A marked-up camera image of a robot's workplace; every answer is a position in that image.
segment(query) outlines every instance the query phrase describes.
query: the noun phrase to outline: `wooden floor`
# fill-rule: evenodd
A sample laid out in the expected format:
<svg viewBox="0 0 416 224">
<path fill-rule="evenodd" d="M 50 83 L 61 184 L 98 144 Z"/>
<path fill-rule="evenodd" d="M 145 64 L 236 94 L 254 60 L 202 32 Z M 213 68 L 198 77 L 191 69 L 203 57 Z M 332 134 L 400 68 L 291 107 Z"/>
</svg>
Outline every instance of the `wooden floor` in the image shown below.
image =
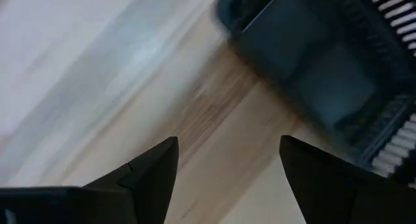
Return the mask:
<svg viewBox="0 0 416 224">
<path fill-rule="evenodd" d="M 236 57 L 214 1 L 0 0 L 1 186 L 84 185 L 175 135 L 166 223 L 242 223 L 285 183 L 282 134 L 325 144 Z"/>
</svg>

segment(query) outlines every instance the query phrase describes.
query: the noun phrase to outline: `black plastic part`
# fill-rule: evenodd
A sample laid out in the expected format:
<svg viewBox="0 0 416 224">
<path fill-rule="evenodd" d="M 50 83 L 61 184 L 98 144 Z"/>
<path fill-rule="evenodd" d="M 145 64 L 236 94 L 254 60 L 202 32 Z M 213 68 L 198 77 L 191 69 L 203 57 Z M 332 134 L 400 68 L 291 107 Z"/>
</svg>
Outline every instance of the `black plastic part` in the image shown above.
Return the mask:
<svg viewBox="0 0 416 224">
<path fill-rule="evenodd" d="M 381 6 L 382 4 L 384 4 L 384 3 L 386 3 L 390 0 L 381 0 L 381 1 L 377 1 L 375 3 L 373 3 L 371 0 L 363 0 L 363 1 L 366 1 L 366 4 L 368 4 L 368 5 L 374 5 L 374 7 L 370 10 L 373 11 L 374 15 L 378 15 L 378 17 L 374 17 L 373 23 L 377 23 L 377 25 L 380 26 L 380 28 L 385 29 L 385 33 L 389 34 L 392 37 L 392 40 L 394 40 L 397 43 L 397 45 L 402 48 L 402 50 L 401 50 L 401 52 L 403 53 L 402 56 L 406 56 L 407 57 L 406 60 L 414 60 L 415 58 L 414 58 L 413 54 L 414 54 L 415 51 L 409 50 L 408 49 L 408 44 L 406 42 L 402 41 L 402 36 L 406 35 L 406 33 L 401 35 L 401 36 L 399 36 L 396 33 L 398 28 L 405 26 L 407 23 L 401 23 L 399 25 L 393 26 L 391 24 L 391 22 L 398 19 L 398 18 L 401 18 L 402 16 L 416 13 L 416 9 L 413 8 L 411 10 L 404 11 L 404 12 L 402 12 L 400 14 L 397 14 L 393 17 L 385 19 L 384 15 L 386 13 L 390 12 L 392 9 L 396 8 L 397 5 L 396 6 L 390 6 L 386 9 L 384 9 L 384 10 L 378 10 L 379 6 Z M 402 6 L 406 3 L 414 4 L 414 3 L 416 3 L 416 0 L 404 0 L 403 2 L 401 2 L 400 6 Z M 413 19 L 413 20 L 409 21 L 408 23 L 410 24 L 410 23 L 413 23 L 413 22 L 416 22 L 416 20 Z"/>
<path fill-rule="evenodd" d="M 409 152 L 409 157 L 403 159 L 401 166 L 396 168 L 390 179 L 400 184 L 413 184 L 416 178 L 416 150 Z"/>
<path fill-rule="evenodd" d="M 178 157 L 170 137 L 83 188 L 0 189 L 0 223 L 162 224 Z"/>
<path fill-rule="evenodd" d="M 242 4 L 217 5 L 239 53 L 351 161 L 369 168 L 416 101 L 415 58 L 382 12 L 371 0 L 270 0 L 257 15 L 240 16 Z"/>
<path fill-rule="evenodd" d="M 306 223 L 414 223 L 416 191 L 291 136 L 280 157 Z"/>
</svg>

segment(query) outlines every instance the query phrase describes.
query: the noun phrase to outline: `ventilation grille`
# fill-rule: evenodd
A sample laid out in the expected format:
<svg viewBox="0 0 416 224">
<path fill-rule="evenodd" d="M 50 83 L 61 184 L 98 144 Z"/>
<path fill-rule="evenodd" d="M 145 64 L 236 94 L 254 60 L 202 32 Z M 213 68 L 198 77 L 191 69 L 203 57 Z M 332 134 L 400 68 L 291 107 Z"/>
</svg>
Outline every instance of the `ventilation grille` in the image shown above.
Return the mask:
<svg viewBox="0 0 416 224">
<path fill-rule="evenodd" d="M 372 0 L 413 56 L 416 56 L 416 0 Z"/>
<path fill-rule="evenodd" d="M 373 172 L 416 187 L 416 114 L 394 133 L 372 160 Z"/>
<path fill-rule="evenodd" d="M 362 134 L 356 133 L 359 136 L 359 143 L 353 145 L 353 147 L 364 151 L 368 145 L 373 145 L 374 141 L 377 141 L 380 134 L 384 132 L 384 129 L 388 128 L 398 117 L 397 115 L 406 111 L 411 100 L 410 95 L 403 93 L 392 98 L 392 100 L 384 105 L 380 112 L 373 108 L 368 109 L 368 111 L 377 112 L 376 119 L 371 120 L 370 125 L 366 125 L 360 129 Z"/>
</svg>

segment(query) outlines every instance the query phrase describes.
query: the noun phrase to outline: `black object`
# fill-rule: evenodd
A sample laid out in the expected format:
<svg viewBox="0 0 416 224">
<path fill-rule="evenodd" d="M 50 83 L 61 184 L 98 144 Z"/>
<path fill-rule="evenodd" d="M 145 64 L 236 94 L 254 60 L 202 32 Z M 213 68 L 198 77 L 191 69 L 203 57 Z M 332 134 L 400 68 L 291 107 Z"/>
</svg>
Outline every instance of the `black object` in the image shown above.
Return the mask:
<svg viewBox="0 0 416 224">
<path fill-rule="evenodd" d="M 282 136 L 280 157 L 308 224 L 416 222 L 416 191 L 412 188 L 291 136 Z"/>
<path fill-rule="evenodd" d="M 170 137 L 82 188 L 0 189 L 0 223 L 164 223 L 178 156 Z"/>
<path fill-rule="evenodd" d="M 415 0 L 218 0 L 238 52 L 356 165 L 416 112 Z"/>
</svg>

